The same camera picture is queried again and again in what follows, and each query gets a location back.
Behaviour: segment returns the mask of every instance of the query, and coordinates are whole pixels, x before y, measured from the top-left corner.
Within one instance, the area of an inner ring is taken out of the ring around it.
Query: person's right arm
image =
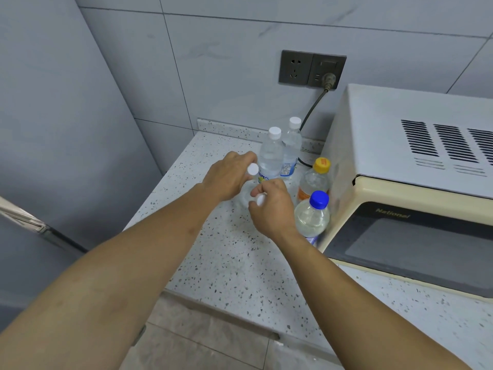
[[[251,193],[256,228],[286,257],[320,329],[347,370],[470,369],[454,354],[367,292],[296,230],[293,203],[281,180]]]

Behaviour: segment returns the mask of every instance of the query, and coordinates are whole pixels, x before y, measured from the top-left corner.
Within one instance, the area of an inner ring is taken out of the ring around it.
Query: wall plate
[[[306,86],[313,53],[283,50],[280,57],[279,83]]]
[[[344,55],[323,55],[323,54],[313,54],[313,59],[311,61],[310,74],[308,75],[307,86],[309,87],[323,87],[322,77],[331,72],[337,78],[336,83],[332,87],[333,90],[337,88],[339,84],[339,79],[342,75],[342,70],[344,64],[346,63],[346,56]]]

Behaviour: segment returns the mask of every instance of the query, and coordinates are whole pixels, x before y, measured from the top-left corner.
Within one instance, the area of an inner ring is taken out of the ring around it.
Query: hand
[[[298,233],[294,224],[294,205],[286,185],[281,179],[264,180],[250,195],[255,197],[265,192],[264,203],[259,206],[250,201],[249,211],[257,230],[276,244],[286,234]]]
[[[211,166],[202,184],[218,201],[231,200],[253,178],[246,173],[252,162],[257,162],[257,155],[252,151],[241,155],[231,151]]]

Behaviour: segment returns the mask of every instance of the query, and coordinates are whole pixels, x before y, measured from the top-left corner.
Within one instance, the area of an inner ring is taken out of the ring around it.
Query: bottle cap
[[[313,169],[318,174],[326,174],[330,169],[330,161],[325,157],[318,157],[313,164]]]
[[[291,130],[299,130],[301,126],[301,119],[298,117],[289,118],[289,128]]]
[[[329,195],[324,191],[315,191],[310,196],[310,205],[317,210],[322,210],[329,204]]]
[[[279,127],[271,127],[269,129],[269,137],[272,139],[272,140],[277,140],[280,138],[280,133],[281,133],[281,130]]]
[[[258,195],[255,196],[255,202],[257,205],[262,205],[265,201],[265,193],[259,193]]]
[[[256,163],[251,163],[246,169],[246,172],[252,176],[258,174],[258,165]]]

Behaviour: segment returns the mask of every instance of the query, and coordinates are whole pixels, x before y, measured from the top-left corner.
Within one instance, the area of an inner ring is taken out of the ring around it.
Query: tiled wall
[[[311,138],[347,83],[493,98],[493,0],[76,1],[163,171],[198,117],[267,129],[305,115],[320,91],[278,83],[282,49],[348,56]]]

